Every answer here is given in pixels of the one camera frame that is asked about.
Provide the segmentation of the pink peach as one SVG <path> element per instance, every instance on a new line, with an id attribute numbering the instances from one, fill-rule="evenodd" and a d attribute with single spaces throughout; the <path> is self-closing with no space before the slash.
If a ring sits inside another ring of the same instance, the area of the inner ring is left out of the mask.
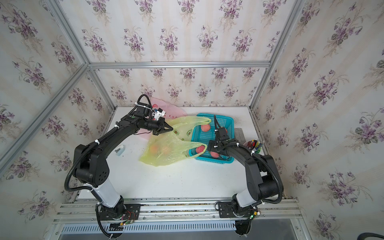
<path id="1" fill-rule="evenodd" d="M 196 148 L 196 153 L 197 154 L 200 154 L 200 153 L 203 153 L 205 151 L 205 146 L 201 145 L 199 147 Z"/>
<path id="2" fill-rule="evenodd" d="M 204 133 L 210 131 L 210 129 L 211 129 L 211 125 L 210 124 L 201 125 L 201 131 L 204 132 Z"/>

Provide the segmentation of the yellow-green plastic bag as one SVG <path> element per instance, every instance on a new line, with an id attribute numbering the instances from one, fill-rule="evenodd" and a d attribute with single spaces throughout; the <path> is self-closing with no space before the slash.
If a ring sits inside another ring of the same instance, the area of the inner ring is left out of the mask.
<path id="1" fill-rule="evenodd" d="M 173 127 L 173 131 L 151 136 L 144 153 L 139 161 L 155 167 L 167 166 L 181 160 L 196 158 L 196 148 L 203 145 L 205 151 L 207 145 L 192 142 L 192 133 L 196 126 L 210 124 L 211 120 L 205 117 L 186 116 L 169 120 L 167 123 Z"/>

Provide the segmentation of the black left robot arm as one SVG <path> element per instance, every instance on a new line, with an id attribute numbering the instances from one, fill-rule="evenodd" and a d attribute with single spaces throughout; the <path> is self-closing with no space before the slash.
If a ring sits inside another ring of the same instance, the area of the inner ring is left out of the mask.
<path id="1" fill-rule="evenodd" d="M 78 145 L 74 163 L 69 170 L 64 188 L 67 192 L 88 190 L 98 200 L 99 207 L 113 219 L 120 219 L 126 212 L 124 198 L 117 193 L 109 180 L 107 158 L 126 138 L 139 130 L 148 130 L 154 136 L 173 131 L 166 123 L 166 111 L 153 108 L 151 102 L 138 99 L 135 107 L 103 136 L 89 143 Z"/>

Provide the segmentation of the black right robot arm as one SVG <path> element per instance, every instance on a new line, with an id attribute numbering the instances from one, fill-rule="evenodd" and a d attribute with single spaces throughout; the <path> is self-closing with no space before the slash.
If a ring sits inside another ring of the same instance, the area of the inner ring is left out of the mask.
<path id="1" fill-rule="evenodd" d="M 233 196 L 233 212 L 239 215 L 260 204 L 279 204 L 283 199 L 284 185 L 275 160 L 270 155 L 256 154 L 238 140 L 231 139 L 216 116 L 214 126 L 215 139 L 209 142 L 208 150 L 220 156 L 234 158 L 244 166 L 246 172 L 247 188 Z"/>

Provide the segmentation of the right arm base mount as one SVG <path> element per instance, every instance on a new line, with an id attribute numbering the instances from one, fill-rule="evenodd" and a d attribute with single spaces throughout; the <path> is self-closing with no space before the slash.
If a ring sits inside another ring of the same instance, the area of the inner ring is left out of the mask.
<path id="1" fill-rule="evenodd" d="M 221 219 L 235 219 L 235 233 L 239 236 L 247 236 L 252 228 L 252 221 L 261 213 L 255 206 L 240 207 L 234 200 L 231 202 L 216 202 L 215 210 Z"/>

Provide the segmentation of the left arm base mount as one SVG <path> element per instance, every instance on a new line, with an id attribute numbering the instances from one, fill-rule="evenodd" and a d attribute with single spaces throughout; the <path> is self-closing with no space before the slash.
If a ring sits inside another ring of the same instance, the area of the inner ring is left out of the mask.
<path id="1" fill-rule="evenodd" d="M 141 205 L 124 204 L 124 207 L 120 205 L 112 209 L 100 204 L 96 210 L 98 222 L 106 224 L 106 232 L 122 232 L 124 227 L 139 219 Z"/>

